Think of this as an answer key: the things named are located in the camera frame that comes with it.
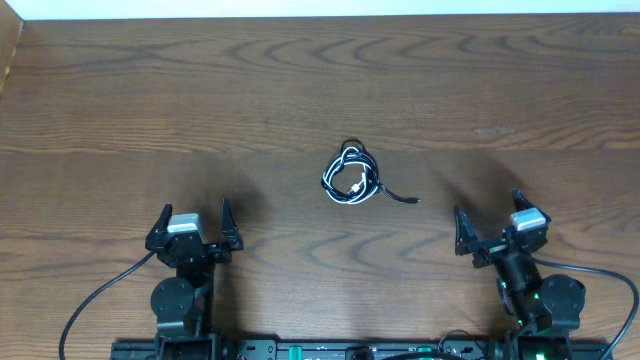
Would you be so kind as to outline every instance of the wooden table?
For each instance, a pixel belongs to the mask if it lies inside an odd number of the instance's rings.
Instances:
[[[640,282],[639,24],[27,22],[0,105],[0,358],[55,358],[80,302],[144,256],[165,203],[219,239],[223,195],[246,243],[216,270],[213,320],[232,330],[424,339],[514,326],[495,271],[454,255],[452,218],[463,205],[496,235],[513,186],[553,218],[540,258]],[[320,176],[349,136],[389,188],[423,201],[333,203]],[[68,358],[152,337],[149,297],[172,274],[153,260],[97,298]],[[572,275],[587,286],[575,337],[611,340],[629,289]],[[638,326],[615,354],[640,356]]]

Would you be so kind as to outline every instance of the wood grain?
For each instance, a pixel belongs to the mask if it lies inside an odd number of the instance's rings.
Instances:
[[[0,96],[9,75],[21,30],[22,19],[4,0],[0,0]]]
[[[55,358],[97,286],[144,256],[162,205],[246,250],[216,270],[214,326],[282,338],[496,334],[492,269],[453,254],[452,207],[483,235],[509,190],[553,217],[540,257],[640,282],[638,15],[27,23],[0,106],[0,358]],[[417,206],[339,206],[320,175],[348,136]],[[350,180],[340,179],[343,185]],[[79,318],[68,357],[150,338],[157,261]],[[610,340],[622,283],[579,277],[578,338]],[[640,355],[632,328],[616,359]]]

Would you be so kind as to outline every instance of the green light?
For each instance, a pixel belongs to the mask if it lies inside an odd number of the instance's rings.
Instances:
[[[289,347],[289,360],[302,360],[302,346]]]
[[[418,348],[418,352],[431,352],[431,348],[428,346],[421,346]],[[433,358],[420,358],[420,360],[433,360]]]

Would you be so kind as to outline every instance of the tangled cable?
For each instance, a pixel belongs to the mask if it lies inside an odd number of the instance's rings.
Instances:
[[[353,184],[347,194],[333,187],[333,178],[347,165],[361,165],[362,179]],[[358,139],[347,139],[340,146],[340,153],[331,159],[327,170],[322,174],[322,187],[329,197],[339,204],[355,205],[367,200],[373,195],[382,192],[388,197],[406,203],[417,204],[420,199],[414,197],[404,198],[392,193],[380,182],[378,164],[376,160],[367,152],[362,141]]]

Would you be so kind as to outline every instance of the cable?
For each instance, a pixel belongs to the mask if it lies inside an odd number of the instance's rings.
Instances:
[[[355,146],[345,148],[345,145],[350,142],[355,143]],[[354,184],[349,192],[345,194],[333,187],[333,177],[342,172],[347,165],[361,165],[362,179],[360,182]],[[322,174],[321,184],[329,197],[338,204],[360,204],[379,192],[406,204],[417,204],[420,201],[420,199],[414,197],[404,198],[398,196],[387,189],[387,187],[380,182],[380,174],[376,160],[367,152],[362,141],[358,139],[347,139],[342,143],[340,153],[331,159],[327,170]]]
[[[438,351],[441,353],[444,353],[444,343],[447,341],[447,338],[455,333],[462,333],[465,335],[468,335],[471,337],[471,341],[473,341],[474,344],[476,344],[476,346],[478,347],[478,349],[480,349],[482,351],[482,356],[475,359],[475,360],[480,360],[480,359],[484,359],[485,354],[487,352],[487,349],[480,345],[479,342],[476,341],[476,339],[473,337],[473,335],[471,335],[469,332],[462,330],[462,329],[453,329],[453,330],[449,330],[446,334],[444,334],[444,336],[442,337],[442,339],[440,339],[440,341],[438,342]]]
[[[599,360],[605,360],[607,356],[611,354],[611,352],[613,351],[613,348],[615,348],[616,345],[618,345],[618,343],[620,342],[624,334],[627,332],[627,330],[629,330],[629,328],[631,327],[631,322],[636,317],[636,313],[638,312],[638,303],[640,302],[640,300],[638,296],[638,288],[636,288],[636,285],[633,283],[633,281],[631,281],[628,277],[622,274],[618,274],[617,272],[613,272],[609,270],[595,269],[595,268],[575,266],[575,265],[565,265],[560,263],[554,263],[551,261],[536,259],[533,256],[529,256],[529,255],[523,255],[523,256],[527,256],[534,263],[540,264],[543,266],[548,266],[548,267],[563,269],[563,270],[582,271],[582,272],[591,273],[591,274],[606,275],[606,276],[616,278],[618,280],[622,280],[627,285],[629,285],[629,287],[631,288],[631,291],[633,292],[633,306],[631,307],[631,312],[629,313],[629,317],[627,317],[627,320],[624,322],[624,325],[622,325],[622,329],[620,329],[620,331],[618,332],[618,335],[616,335],[616,337],[613,338],[613,341],[611,342],[611,344],[609,344],[604,349],[604,352],[600,356]]]
[[[147,256],[142,258],[142,260],[138,261],[138,263],[133,265],[129,270],[123,272],[122,274],[113,278],[108,283],[99,287],[98,290],[94,291],[93,294],[89,295],[89,297],[85,301],[83,301],[82,304],[80,304],[80,306],[78,306],[78,308],[73,313],[73,315],[71,315],[71,318],[69,318],[69,321],[67,322],[67,326],[64,327],[64,330],[62,331],[62,335],[60,336],[60,345],[58,347],[58,354],[60,355],[60,360],[65,360],[64,343],[67,341],[67,335],[69,335],[69,330],[71,330],[71,325],[73,325],[73,322],[76,321],[76,318],[78,317],[78,315],[80,315],[80,312],[84,310],[84,308],[87,307],[87,305],[89,305],[91,300],[95,299],[96,296],[100,295],[101,292],[105,291],[106,289],[110,288],[111,285],[117,283],[118,281],[124,279],[127,275],[136,271],[140,266],[144,265],[144,263],[146,263],[147,260],[151,259],[151,257],[155,255],[155,253],[156,253],[155,251],[150,251],[149,254],[147,254]]]
[[[411,352],[406,354],[389,356],[382,360],[411,360],[411,359],[422,359],[422,358],[443,359],[443,360],[467,360],[465,358],[461,358],[460,356],[446,354],[446,353],[437,352],[437,351]]]

